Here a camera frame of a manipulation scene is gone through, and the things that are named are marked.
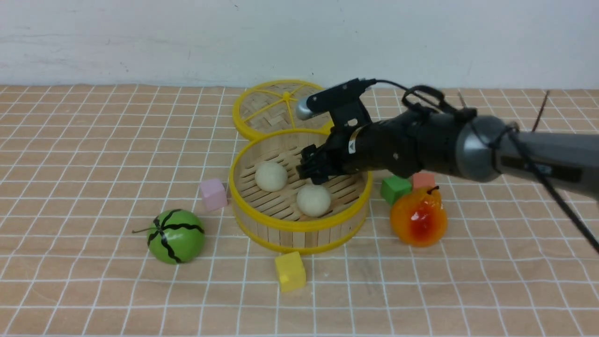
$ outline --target bamboo steamer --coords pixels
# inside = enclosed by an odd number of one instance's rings
[[[246,139],[254,140],[280,130],[310,129],[329,133],[331,117],[324,113],[307,121],[295,116],[299,99],[323,88],[300,80],[262,83],[243,92],[233,105],[233,123]]]
[[[297,206],[297,192],[306,183],[295,170],[301,149],[320,146],[327,135],[324,130],[279,130],[252,140],[237,155],[229,173],[232,208],[251,240],[277,252],[317,254],[341,246],[359,231],[369,212],[371,173],[339,176],[325,183],[332,195],[331,207],[319,218],[302,214]],[[275,161],[287,169],[283,190],[265,192],[256,186],[256,164],[261,161]]]

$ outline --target black stripe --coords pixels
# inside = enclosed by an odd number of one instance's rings
[[[152,242],[153,239],[156,238],[156,236],[158,236],[158,234],[160,234],[161,232],[159,230],[155,231],[154,233],[150,234],[150,236],[148,236],[148,247],[150,246],[150,242]]]
[[[177,263],[181,263],[181,259],[175,256],[175,251],[168,244],[167,237],[164,235],[164,232],[161,232],[160,235],[162,236],[162,240],[160,240],[160,242],[162,243],[162,246],[167,249],[168,257],[172,258]]]
[[[200,233],[204,234],[204,229],[199,226],[199,225],[190,225],[190,224],[170,224],[170,225],[166,225],[164,226],[162,229],[172,229],[172,230],[177,230],[180,228],[185,228],[188,230],[199,230]]]
[[[164,217],[164,219],[162,220],[162,224],[160,225],[161,228],[164,228],[164,225],[167,224],[167,221],[173,216],[173,214],[175,214],[176,212],[179,212],[181,209],[173,209],[167,216]]]

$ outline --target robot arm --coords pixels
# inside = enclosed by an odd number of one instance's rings
[[[359,97],[378,82],[406,90],[406,112],[372,122]],[[409,95],[432,107],[411,103]],[[325,112],[331,114],[334,127],[323,145],[302,150],[297,166],[301,179],[322,184],[334,176],[376,170],[408,178],[427,170],[480,183],[501,174],[537,180],[599,252],[599,243],[554,188],[599,201],[599,135],[519,132],[517,125],[495,116],[450,106],[434,88],[408,89],[379,80],[342,83],[301,100],[296,109],[302,120]]]

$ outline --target green ball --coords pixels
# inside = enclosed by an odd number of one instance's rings
[[[199,218],[183,209],[162,212],[148,232],[148,248],[158,260],[177,264],[193,260],[204,247],[204,226]]]

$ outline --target white wall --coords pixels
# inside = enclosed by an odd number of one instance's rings
[[[599,88],[598,0],[3,0],[0,83]]]

